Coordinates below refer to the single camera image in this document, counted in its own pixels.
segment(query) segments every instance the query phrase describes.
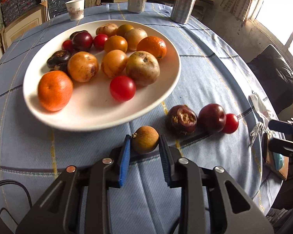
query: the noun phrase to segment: framed artwork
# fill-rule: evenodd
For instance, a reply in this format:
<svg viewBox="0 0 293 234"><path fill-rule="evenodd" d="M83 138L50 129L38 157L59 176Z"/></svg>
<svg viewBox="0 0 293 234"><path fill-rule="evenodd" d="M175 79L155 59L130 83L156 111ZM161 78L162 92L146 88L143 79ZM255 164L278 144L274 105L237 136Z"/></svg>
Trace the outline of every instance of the framed artwork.
<svg viewBox="0 0 293 234"><path fill-rule="evenodd" d="M37 5L24 13L4 30L1 31L4 51L14 40L22 36L26 31L39 26L47 21L47 9L44 5Z"/></svg>

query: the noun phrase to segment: can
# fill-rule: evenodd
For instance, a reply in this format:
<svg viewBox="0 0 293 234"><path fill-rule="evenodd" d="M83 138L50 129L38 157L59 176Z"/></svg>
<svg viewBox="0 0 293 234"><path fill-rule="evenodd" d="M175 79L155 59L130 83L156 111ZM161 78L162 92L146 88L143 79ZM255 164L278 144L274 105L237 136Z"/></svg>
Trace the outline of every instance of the can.
<svg viewBox="0 0 293 234"><path fill-rule="evenodd" d="M146 0L128 0L128 11L140 13L144 11Z"/></svg>

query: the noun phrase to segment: plate rim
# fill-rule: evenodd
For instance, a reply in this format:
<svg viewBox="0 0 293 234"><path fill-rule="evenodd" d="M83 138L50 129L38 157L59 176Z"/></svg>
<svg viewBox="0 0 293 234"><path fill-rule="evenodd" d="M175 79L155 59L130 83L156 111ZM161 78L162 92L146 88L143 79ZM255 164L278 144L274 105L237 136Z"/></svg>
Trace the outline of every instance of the plate rim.
<svg viewBox="0 0 293 234"><path fill-rule="evenodd" d="M82 25L87 25L87 24L92 24L93 22L108 22L108 21L119 21L119 22L130 22L130 23L135 23L135 24L139 24L139 25L142 25L142 26L145 26L147 28L151 28L152 30L160 33L161 35L165 36L164 34L162 34L161 32L159 32L158 30L150 27L150 26L147 26L147 25L144 25L144 24L141 24L141 23L138 23L138 22L135 22L135 21L128 21L128 20L121 20L121 19L106 19L106 20L97 20L97 21L92 21L92 22L88 22L88 23L84 23L84 24L81 24L81 25L78 25L78 26L82 26ZM71 29L74 29L75 27L78 27L78 26L74 26L70 29L67 29L61 33L59 33L58 35L68 31L68 30L71 30ZM44 48L45 45L47 45L50 41L52 41L54 38L56 38L58 35L54 36L51 40L49 40L47 43L45 43L42 47ZM41 119L39 116L37 116L33 111L32 109L29 107L29 104L28 104L28 100L27 98L25 97L25 86L26 86L26 83L25 83L25 80L26 80L26 76L28 75L28 68L32 62L32 60L35 58L35 56L38 54L38 52L41 51L41 49L38 50L38 52L34 55L34 57L31 59L31 61L29 62L29 65L26 69L26 72L25 72L25 75L24 75L24 80L23 80L23 98L25 100L25 103L26 103L26 106L27 108L29 109L29 111L33 114L33 116L38 119L39 121L41 121L42 123L48 125L49 127L52 127L52 128L55 128L55 129L60 129L60 130L64 130L64 131L75 131L75 132L78 132L78 131L97 131L97 130L103 130L103 129L107 129L107 128L112 128L112 127L116 127L118 125L121 125L121 124L125 124L127 122L130 122L134 119L137 119L141 116L143 116L144 114L147 114L148 112L152 111L155 107L157 107L161 102L163 102L172 92L173 90L175 89L175 87L177 86L177 83L179 82L179 79L180 79L180 74L181 74L181 60L180 60L180 55L178 53L178 50L177 48L175 47L175 45L171 42L170 39L168 39L166 37L166 39L170 42L170 44L173 46L173 48L176 50L177 52L177 56L178 56L178 73L177 73L177 76L173 82L173 84L168 88L168 90L158 99L156 100L155 102L153 102L152 104L150 104L149 106L147 106L146 108L140 110L140 111L137 111L135 112L134 114L132 115L129 115L127 117L124 117L122 119L118 119L117 121L113 121L113 122L108 122L108 123L104 123L104 124L100 124L100 125L92 125L92 126L87 126L87 127L82 127L82 128L78 128L78 129L74 129L74 128L68 128L66 126L61 126L61 124L53 124L49 121L45 121L44 119Z"/></svg>

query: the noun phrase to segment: window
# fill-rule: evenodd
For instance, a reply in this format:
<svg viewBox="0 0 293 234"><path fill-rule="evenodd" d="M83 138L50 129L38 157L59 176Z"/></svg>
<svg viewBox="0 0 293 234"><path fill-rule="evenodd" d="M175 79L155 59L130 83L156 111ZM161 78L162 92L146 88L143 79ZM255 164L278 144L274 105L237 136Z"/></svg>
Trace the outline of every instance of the window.
<svg viewBox="0 0 293 234"><path fill-rule="evenodd" d="M284 54L293 57L293 0L254 0L251 7L253 13L249 20Z"/></svg>

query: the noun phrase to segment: paper cup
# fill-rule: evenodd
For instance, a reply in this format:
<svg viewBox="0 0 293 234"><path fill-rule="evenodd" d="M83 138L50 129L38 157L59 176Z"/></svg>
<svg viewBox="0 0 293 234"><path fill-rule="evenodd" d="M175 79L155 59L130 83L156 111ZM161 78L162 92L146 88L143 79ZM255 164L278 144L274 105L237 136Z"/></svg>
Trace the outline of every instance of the paper cup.
<svg viewBox="0 0 293 234"><path fill-rule="evenodd" d="M84 17L85 0L71 0L65 4L71 21L77 21Z"/></svg>

